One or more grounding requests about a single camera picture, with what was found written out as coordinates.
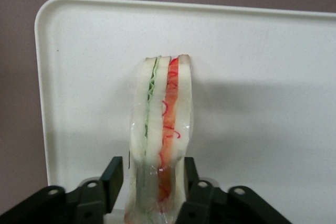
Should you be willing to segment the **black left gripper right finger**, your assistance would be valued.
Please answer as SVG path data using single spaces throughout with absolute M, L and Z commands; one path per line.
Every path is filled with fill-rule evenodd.
M 176 223 L 289 223 L 280 212 L 246 186 L 227 192 L 199 178 L 194 158 L 184 158 L 186 201 Z

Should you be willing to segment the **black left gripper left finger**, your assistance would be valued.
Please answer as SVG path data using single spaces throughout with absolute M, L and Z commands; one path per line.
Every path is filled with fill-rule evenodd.
M 123 159 L 113 157 L 102 175 L 67 193 L 47 186 L 1 215 L 1 223 L 104 223 L 123 184 Z

